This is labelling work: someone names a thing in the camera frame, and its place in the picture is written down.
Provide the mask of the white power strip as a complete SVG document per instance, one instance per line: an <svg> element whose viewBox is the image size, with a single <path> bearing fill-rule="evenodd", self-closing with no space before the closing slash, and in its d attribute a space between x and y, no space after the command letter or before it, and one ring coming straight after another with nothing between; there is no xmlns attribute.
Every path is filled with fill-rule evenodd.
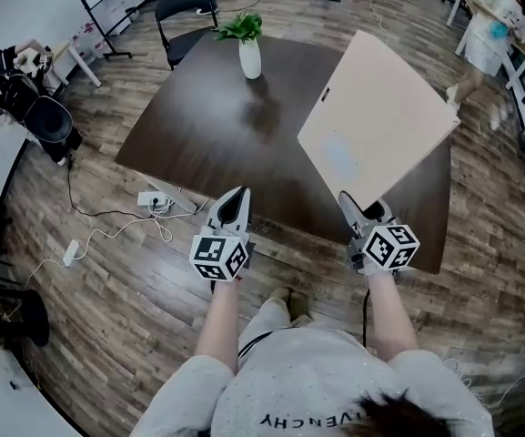
<svg viewBox="0 0 525 437"><path fill-rule="evenodd" d="M167 203L167 196L161 191L142 191L137 196L139 207L162 207Z"/></svg>
<svg viewBox="0 0 525 437"><path fill-rule="evenodd" d="M70 268L73 261L76 258L76 254L79 251L79 242L75 239L72 239L70 241L70 244L68 245L66 252L63 257L63 265L65 268Z"/></svg>

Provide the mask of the whiteboard on black stand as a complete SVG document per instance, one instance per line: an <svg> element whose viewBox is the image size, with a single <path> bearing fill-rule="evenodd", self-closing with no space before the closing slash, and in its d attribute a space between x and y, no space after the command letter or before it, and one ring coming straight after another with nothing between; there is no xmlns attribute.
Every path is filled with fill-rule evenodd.
<svg viewBox="0 0 525 437"><path fill-rule="evenodd" d="M155 0L78 0L85 13L84 22L72 41L93 56L110 60L131 59L133 53L116 47L121 36L139 16L140 10Z"/></svg>

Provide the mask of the person's right forearm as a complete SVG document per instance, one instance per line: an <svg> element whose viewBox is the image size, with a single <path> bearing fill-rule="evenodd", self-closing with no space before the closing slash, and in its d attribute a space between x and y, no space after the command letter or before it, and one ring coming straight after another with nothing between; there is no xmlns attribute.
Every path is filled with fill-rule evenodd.
<svg viewBox="0 0 525 437"><path fill-rule="evenodd" d="M368 276L368 282L379 358L389 362L404 351L417 350L416 332L391 273L380 271Z"/></svg>

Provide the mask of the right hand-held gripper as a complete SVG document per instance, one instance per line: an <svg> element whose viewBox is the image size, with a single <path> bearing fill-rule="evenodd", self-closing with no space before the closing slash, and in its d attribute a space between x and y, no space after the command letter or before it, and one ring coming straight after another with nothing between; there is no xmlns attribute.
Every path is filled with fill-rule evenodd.
<svg viewBox="0 0 525 437"><path fill-rule="evenodd" d="M405 224L365 225L363 213L347 191L338 194L338 205L355 237L348 244L350 267L358 271L364 260L377 264L382 271L410 269L410 262L420 243L413 231ZM366 209L366 218L376 221L395 221L390 207L378 200Z"/></svg>

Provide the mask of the light table with white legs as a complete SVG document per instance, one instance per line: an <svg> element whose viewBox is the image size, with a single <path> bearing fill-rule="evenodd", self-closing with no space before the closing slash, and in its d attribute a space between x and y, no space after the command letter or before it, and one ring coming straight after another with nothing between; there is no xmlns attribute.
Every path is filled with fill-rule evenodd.
<svg viewBox="0 0 525 437"><path fill-rule="evenodd" d="M68 53L69 56L74 60L74 62L80 67L80 69L85 73L85 75L88 77L90 82L93 84L94 87L99 88L102 86L102 82L99 80L99 78L95 75L95 73L92 71L92 69L89 67L87 62L83 57L79 55L79 52L75 49L74 45L70 41L66 41L59 46L56 46L55 48L51 50L47 50L45 52L45 55L50 60L50 71L54 74L55 77L57 77L64 86L68 86L69 82L67 81L67 78L65 76L60 76L57 74L57 72L54 69L54 63L64 54Z"/></svg>

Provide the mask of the wooden table with white legs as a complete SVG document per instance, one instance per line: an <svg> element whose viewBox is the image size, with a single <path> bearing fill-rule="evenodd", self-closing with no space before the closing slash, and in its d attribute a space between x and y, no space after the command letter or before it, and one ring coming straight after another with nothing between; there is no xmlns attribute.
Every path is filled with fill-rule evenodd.
<svg viewBox="0 0 525 437"><path fill-rule="evenodd" d="M456 13L457 13L461 3L464 3L468 7L468 9L471 11L471 13L473 15L477 14L478 11L481 11L481 13L484 13L485 15L490 16L494 20L497 20L497 21L500 21L501 23L504 23L503 20L499 19L497 17L497 15L490 8L488 8L485 4L483 4L480 0L455 0L453 6L451 8L451 11L449 13L448 20L446 22L446 26L447 27L451 26L451 24L452 24L452 22L454 20L454 17L456 15ZM460 39L459 44L458 44L458 46L457 46L457 48L455 50L455 55L456 56L460 56L461 52L465 48L466 43L468 42L469 33L470 33L470 26L468 25L466 30L465 30L465 33L464 33L463 37ZM520 39L515 38L514 41L512 42L512 44L523 55L525 55L525 42L522 42Z"/></svg>

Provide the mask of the black folding chair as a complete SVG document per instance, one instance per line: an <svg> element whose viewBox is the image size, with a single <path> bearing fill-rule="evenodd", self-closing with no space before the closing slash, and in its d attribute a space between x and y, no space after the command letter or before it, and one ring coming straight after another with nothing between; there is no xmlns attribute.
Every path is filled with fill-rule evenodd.
<svg viewBox="0 0 525 437"><path fill-rule="evenodd" d="M156 3L156 25L172 70L202 36L217 28L217 15L197 15L199 6L199 0L158 0Z"/></svg>

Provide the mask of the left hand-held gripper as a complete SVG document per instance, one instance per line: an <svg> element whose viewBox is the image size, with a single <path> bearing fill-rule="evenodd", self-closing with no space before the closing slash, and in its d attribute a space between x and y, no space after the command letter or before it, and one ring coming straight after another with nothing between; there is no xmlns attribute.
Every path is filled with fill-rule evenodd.
<svg viewBox="0 0 525 437"><path fill-rule="evenodd" d="M231 282L249 267L253 248L248 233L250 198L250 189L239 186L209 210L207 224L193 237L189 256L201 279Z"/></svg>

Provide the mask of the white vase with green plant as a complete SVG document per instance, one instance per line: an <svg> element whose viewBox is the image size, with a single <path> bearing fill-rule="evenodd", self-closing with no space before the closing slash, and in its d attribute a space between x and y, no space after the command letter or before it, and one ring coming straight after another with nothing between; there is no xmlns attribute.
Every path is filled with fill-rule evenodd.
<svg viewBox="0 0 525 437"><path fill-rule="evenodd" d="M262 36L262 17L258 13L240 13L216 29L217 40L236 40L244 76L255 80L261 76L258 39Z"/></svg>

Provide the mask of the person's grey t-shirt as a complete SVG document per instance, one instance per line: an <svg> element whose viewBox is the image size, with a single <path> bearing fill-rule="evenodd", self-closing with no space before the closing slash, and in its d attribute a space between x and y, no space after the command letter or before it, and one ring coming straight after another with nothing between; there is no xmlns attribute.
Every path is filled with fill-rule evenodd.
<svg viewBox="0 0 525 437"><path fill-rule="evenodd" d="M430 351L384 362L345 332L277 330L238 372L205 355L161 387L131 437L339 437L365 412L358 400L405 397L457 437L494 437L489 412Z"/></svg>

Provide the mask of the person's left forearm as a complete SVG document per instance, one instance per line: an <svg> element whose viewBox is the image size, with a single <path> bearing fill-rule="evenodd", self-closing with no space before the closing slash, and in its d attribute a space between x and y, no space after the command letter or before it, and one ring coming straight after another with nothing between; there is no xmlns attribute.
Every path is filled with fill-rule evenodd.
<svg viewBox="0 0 525 437"><path fill-rule="evenodd" d="M238 299L236 280L216 283L195 349L196 356L214 358L233 373L238 365Z"/></svg>

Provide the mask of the person's light trousers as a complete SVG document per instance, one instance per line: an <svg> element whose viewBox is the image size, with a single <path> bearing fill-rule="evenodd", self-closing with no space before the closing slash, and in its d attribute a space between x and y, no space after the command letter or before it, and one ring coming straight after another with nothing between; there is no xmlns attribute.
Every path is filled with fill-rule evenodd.
<svg viewBox="0 0 525 437"><path fill-rule="evenodd" d="M258 313L252 318L238 339L238 357L247 356L249 351L275 330L302 327L311 322L307 314L301 314L295 319L290 318L288 306L282 302L267 299Z"/></svg>

